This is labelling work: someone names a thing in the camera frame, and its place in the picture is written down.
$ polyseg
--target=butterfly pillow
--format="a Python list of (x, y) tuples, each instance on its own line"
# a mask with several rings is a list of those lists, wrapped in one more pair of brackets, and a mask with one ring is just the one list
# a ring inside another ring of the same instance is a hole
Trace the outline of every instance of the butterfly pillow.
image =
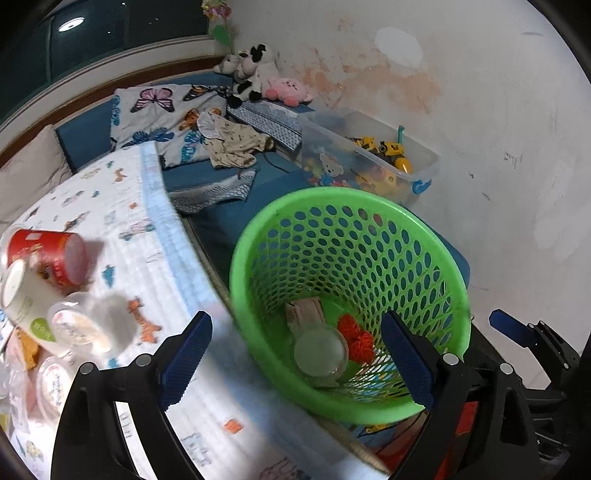
[(117, 89), (113, 97), (114, 149), (155, 141), (164, 168), (207, 160), (197, 127), (205, 111), (226, 114), (226, 88), (215, 85), (158, 85)]

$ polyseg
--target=butterfly print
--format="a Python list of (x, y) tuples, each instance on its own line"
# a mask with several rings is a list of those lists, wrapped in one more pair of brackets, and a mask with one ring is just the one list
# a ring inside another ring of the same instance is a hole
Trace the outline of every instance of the butterfly print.
[(174, 138), (174, 132), (169, 132), (166, 130), (166, 127), (158, 127), (151, 132), (135, 132), (131, 140), (129, 140), (125, 145), (121, 148), (131, 147), (132, 145), (137, 145), (139, 143), (148, 142), (151, 140), (156, 140), (156, 142), (168, 142)]
[(197, 120), (199, 119), (199, 112), (196, 108), (191, 108), (184, 117), (184, 120), (178, 126), (180, 131), (190, 128), (194, 132), (198, 130)]
[(191, 85), (191, 89), (183, 97), (183, 102), (190, 102), (195, 100), (197, 97), (201, 97), (204, 93), (211, 92), (205, 85)]
[(111, 112), (111, 123), (118, 127), (121, 121), (121, 108), (118, 105), (121, 103), (121, 97), (119, 95), (115, 95), (113, 97), (113, 110)]
[(164, 108), (168, 113), (174, 112), (172, 97), (173, 91), (170, 88), (146, 88), (139, 94), (139, 100), (135, 102), (135, 105), (129, 110), (131, 113), (139, 112), (142, 108), (148, 106), (151, 103), (156, 103), (160, 107)]
[(203, 135), (199, 131), (189, 131), (183, 141), (185, 146), (181, 149), (181, 163), (190, 163), (198, 146), (203, 144)]

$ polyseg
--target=paper cup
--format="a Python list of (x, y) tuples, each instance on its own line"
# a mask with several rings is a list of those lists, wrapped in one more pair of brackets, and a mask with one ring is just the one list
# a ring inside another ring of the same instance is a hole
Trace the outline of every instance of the paper cup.
[(58, 356), (65, 355), (69, 348), (58, 343), (47, 321), (47, 310), (63, 300), (55, 288), (29, 270), (23, 259), (8, 267), (0, 287), (0, 306), (10, 321)]
[(76, 233), (29, 230), (13, 225), (0, 239), (0, 262), (6, 270), (18, 258), (60, 287), (84, 282), (88, 259), (82, 237)]

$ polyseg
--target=blue gripper pad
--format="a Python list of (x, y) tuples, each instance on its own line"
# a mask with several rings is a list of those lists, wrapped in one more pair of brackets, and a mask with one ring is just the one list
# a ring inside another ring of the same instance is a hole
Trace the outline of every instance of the blue gripper pad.
[(488, 321), (495, 330), (513, 340), (517, 345), (528, 348), (535, 343), (534, 332), (516, 318), (502, 310), (495, 310), (488, 317)]
[(431, 410), (435, 403), (433, 397), (433, 373), (425, 364), (413, 343), (407, 337), (402, 320), (392, 312), (382, 315), (382, 340), (415, 403)]
[(169, 406), (181, 401), (187, 385), (212, 340), (211, 317), (205, 312), (199, 312), (197, 315), (200, 315), (200, 318), (160, 376), (158, 403), (162, 411), (167, 411)]

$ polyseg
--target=white wall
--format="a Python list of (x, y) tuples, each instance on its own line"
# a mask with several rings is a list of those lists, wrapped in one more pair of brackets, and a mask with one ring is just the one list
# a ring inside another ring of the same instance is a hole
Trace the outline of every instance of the white wall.
[[(406, 126), (442, 156), (413, 206), (472, 267), (475, 323), (522, 375), (531, 354), (488, 326), (543, 319), (582, 351), (591, 323), (591, 86), (526, 0), (233, 0), (237, 46), (264, 41), (329, 106)], [(374, 45), (377, 32), (397, 30)]]

